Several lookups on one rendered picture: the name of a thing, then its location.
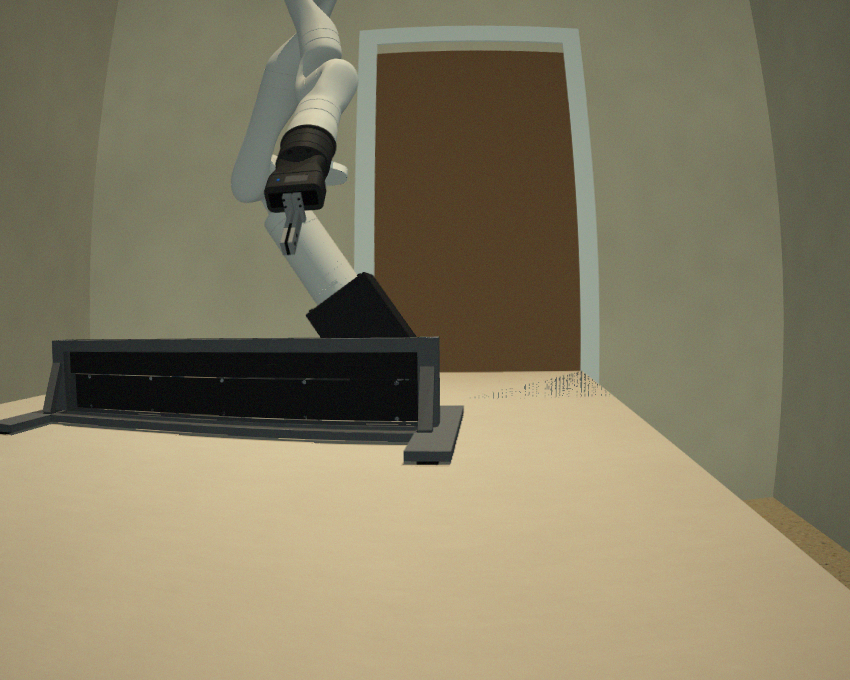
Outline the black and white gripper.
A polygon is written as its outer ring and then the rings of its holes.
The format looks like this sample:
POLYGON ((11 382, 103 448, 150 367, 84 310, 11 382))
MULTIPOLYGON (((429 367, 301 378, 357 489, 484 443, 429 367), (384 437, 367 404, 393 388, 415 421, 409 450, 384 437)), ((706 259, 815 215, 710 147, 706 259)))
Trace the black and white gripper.
POLYGON ((282 137, 276 169, 268 177, 264 195, 270 212, 285 210, 280 240, 283 255, 295 255, 305 211, 323 207, 326 186, 347 181, 347 167, 332 161, 337 130, 330 113, 307 109, 295 115, 282 137))

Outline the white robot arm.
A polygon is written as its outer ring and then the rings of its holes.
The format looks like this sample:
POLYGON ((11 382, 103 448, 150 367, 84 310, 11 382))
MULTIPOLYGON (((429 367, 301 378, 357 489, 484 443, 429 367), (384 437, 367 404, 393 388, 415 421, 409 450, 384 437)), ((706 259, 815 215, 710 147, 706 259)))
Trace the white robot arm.
MULTIPOLYGON (((264 189, 276 169, 272 154, 288 120, 294 112, 293 118, 303 110, 321 109, 339 126, 358 87, 355 68, 341 59, 339 34, 330 19, 337 0, 284 1, 297 33, 266 64, 231 175, 235 198, 243 203, 262 200, 268 214, 264 189)), ((313 211, 305 214, 296 253, 284 257, 318 306, 357 274, 313 211)), ((264 223, 281 252, 285 222, 285 213, 272 212, 264 223)))

